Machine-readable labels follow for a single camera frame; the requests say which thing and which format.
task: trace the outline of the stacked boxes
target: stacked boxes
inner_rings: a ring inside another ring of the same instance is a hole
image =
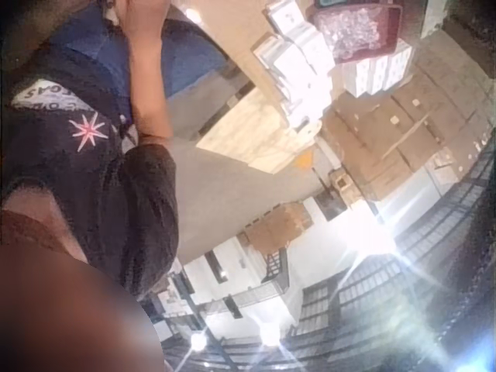
[[[400,39],[396,51],[389,56],[344,64],[344,87],[356,98],[386,91],[403,79],[411,56],[412,47]]]
[[[332,51],[295,1],[269,5],[267,15],[280,35],[269,36],[254,53],[284,97],[281,106],[288,125],[299,130],[321,119],[331,105]]]

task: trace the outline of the window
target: window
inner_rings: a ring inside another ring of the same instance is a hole
[[[179,277],[183,281],[184,286],[188,290],[188,293],[190,295],[194,294],[195,290],[194,290],[193,286],[191,285],[191,282],[189,281],[189,277],[186,275],[186,271],[181,270],[181,272],[179,273]]]
[[[238,305],[236,305],[236,303],[234,302],[233,297],[224,297],[224,303],[226,304],[226,307],[229,309],[234,319],[241,319],[243,317],[243,315],[239,311]]]
[[[177,275],[175,278],[174,278],[174,284],[176,285],[176,288],[179,290],[179,295],[181,296],[181,298],[184,300],[186,299],[184,293],[183,293],[183,290],[182,288],[185,288],[186,289],[186,292],[189,294],[189,295],[192,295],[194,294],[195,290],[193,288],[193,286],[191,285],[191,282],[189,281],[189,278],[188,276],[186,275],[186,272],[184,270],[182,270],[179,275]]]
[[[227,281],[227,273],[222,269],[220,266],[219,261],[217,260],[217,257],[215,256],[215,253],[213,250],[205,254],[205,258],[208,262],[208,265],[210,266],[210,269],[212,269],[212,273],[214,273],[215,279],[217,279],[217,282],[219,284],[224,283]]]

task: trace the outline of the bright light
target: bright light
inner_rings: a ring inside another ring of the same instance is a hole
[[[456,372],[487,372],[484,368],[482,367],[476,367],[476,366],[462,366],[459,367]]]
[[[193,333],[191,335],[191,348],[193,351],[202,351],[207,346],[207,338],[203,333]]]
[[[198,13],[198,11],[194,10],[194,9],[186,9],[184,11],[184,14],[189,18],[190,21],[192,21],[193,23],[196,23],[197,25],[199,25],[200,23],[202,23],[202,18],[200,16],[200,13]]]
[[[279,346],[281,330],[277,323],[265,323],[260,326],[260,338],[265,346]]]
[[[364,256],[393,254],[396,251],[396,243],[391,233],[372,216],[359,217],[354,231],[346,238],[350,249]]]

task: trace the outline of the pink star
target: pink star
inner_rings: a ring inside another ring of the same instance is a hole
[[[97,130],[101,126],[104,126],[105,125],[104,122],[101,122],[101,123],[95,125],[96,118],[97,117],[98,117],[98,113],[95,112],[95,114],[93,115],[93,118],[91,118],[91,122],[88,122],[88,119],[86,119],[86,116],[83,115],[83,124],[77,124],[75,121],[69,120],[69,122],[73,126],[75,126],[76,128],[78,128],[80,130],[79,132],[73,134],[72,136],[73,137],[81,137],[81,136],[83,136],[83,138],[81,140],[81,144],[79,145],[79,148],[77,149],[78,152],[81,151],[81,149],[84,147],[84,145],[86,144],[86,142],[88,140],[91,141],[91,143],[93,144],[93,146],[96,146],[96,144],[95,144],[95,136],[101,137],[101,138],[108,138],[105,134],[100,133]]]

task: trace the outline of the wall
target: wall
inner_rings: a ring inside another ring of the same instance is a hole
[[[265,269],[261,269],[263,263],[256,258],[256,255],[260,254],[254,250],[244,250],[236,237],[218,245],[214,248],[214,253],[227,273],[228,281],[224,283],[217,282],[204,256],[184,265],[195,290],[191,298],[197,305],[258,287],[264,279]]]
[[[160,340],[160,342],[162,342],[165,339],[168,339],[169,337],[172,337],[174,335],[164,320],[161,322],[155,323],[153,325],[153,327],[155,327],[155,330],[157,331],[158,339]]]
[[[205,321],[217,339],[239,337],[254,337],[260,335],[260,323],[278,322],[282,334],[285,334],[291,325],[298,324],[298,318],[294,318],[288,311],[283,298],[276,297],[270,300],[258,302],[255,305],[240,308],[242,319],[234,319],[230,312],[209,315]]]
[[[305,287],[303,280],[300,278],[294,265],[288,262],[289,271],[289,288],[281,298],[286,304],[288,312],[293,319],[300,319],[301,306],[303,305],[303,288]]]
[[[356,254],[347,249],[346,237],[356,227],[353,215],[361,213],[363,207],[347,210],[327,222],[314,198],[304,200],[303,204],[314,225],[291,242],[288,260],[306,288],[351,266]]]
[[[397,236],[440,199],[441,194],[423,167],[376,206],[387,229]]]
[[[424,38],[434,31],[436,27],[443,24],[446,17],[447,0],[429,0],[427,9],[425,10],[424,25],[422,27],[421,38]]]
[[[397,236],[439,199],[438,189],[422,168],[376,206],[391,235]],[[350,236],[360,231],[360,223],[367,223],[371,210],[364,201],[358,202],[327,222],[313,198],[306,199],[304,205],[314,226],[291,242],[288,259],[306,288],[353,264],[357,253],[349,246]]]

